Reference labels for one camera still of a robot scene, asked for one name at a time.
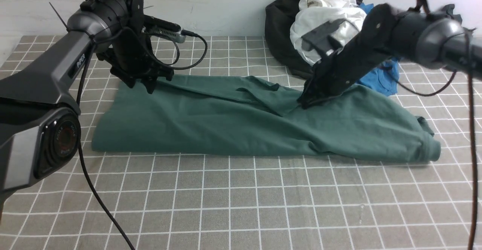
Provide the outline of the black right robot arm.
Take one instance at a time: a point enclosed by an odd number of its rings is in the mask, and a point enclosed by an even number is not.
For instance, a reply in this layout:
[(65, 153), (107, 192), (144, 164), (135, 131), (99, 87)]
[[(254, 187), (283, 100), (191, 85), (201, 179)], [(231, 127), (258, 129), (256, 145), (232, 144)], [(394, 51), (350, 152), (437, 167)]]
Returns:
[(393, 57), (428, 69), (446, 67), (482, 77), (481, 40), (442, 11), (422, 14), (417, 8), (402, 11), (387, 3), (376, 5), (346, 44), (332, 37), (341, 24), (342, 20), (329, 21), (302, 36), (303, 50), (321, 56), (298, 99), (305, 109), (341, 95)]

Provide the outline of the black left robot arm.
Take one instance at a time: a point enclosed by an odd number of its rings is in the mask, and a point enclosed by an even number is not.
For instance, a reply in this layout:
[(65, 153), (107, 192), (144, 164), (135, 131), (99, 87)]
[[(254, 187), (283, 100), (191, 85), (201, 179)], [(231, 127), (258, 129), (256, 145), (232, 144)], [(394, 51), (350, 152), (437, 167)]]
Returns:
[(0, 191), (17, 190), (58, 171), (81, 143), (81, 110), (69, 89), (93, 55), (128, 87), (152, 93), (174, 68), (153, 54), (150, 32), (183, 40), (178, 24), (143, 13), (143, 0), (85, 0), (65, 24), (67, 34), (23, 70), (0, 82)]

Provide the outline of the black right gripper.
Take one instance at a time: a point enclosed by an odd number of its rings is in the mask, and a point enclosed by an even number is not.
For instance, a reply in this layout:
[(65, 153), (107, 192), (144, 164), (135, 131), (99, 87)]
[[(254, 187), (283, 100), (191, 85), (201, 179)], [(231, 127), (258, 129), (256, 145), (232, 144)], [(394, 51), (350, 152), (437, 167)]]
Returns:
[(360, 78), (392, 59), (395, 52), (388, 46), (401, 13), (387, 3), (376, 5), (353, 39), (315, 65), (312, 77), (305, 82), (301, 104), (337, 104), (357, 89)]

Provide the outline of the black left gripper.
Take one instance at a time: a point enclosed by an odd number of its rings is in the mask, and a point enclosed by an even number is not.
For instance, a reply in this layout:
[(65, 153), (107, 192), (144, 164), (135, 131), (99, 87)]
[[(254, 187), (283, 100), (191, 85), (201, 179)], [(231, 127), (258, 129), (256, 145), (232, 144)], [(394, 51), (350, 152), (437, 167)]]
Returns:
[(153, 94), (158, 78), (173, 79), (174, 70), (155, 57), (150, 39), (144, 34), (138, 35), (126, 26), (104, 43), (109, 47), (96, 53), (97, 58), (110, 64), (110, 73), (127, 87), (133, 88), (140, 83), (146, 87), (148, 94)]

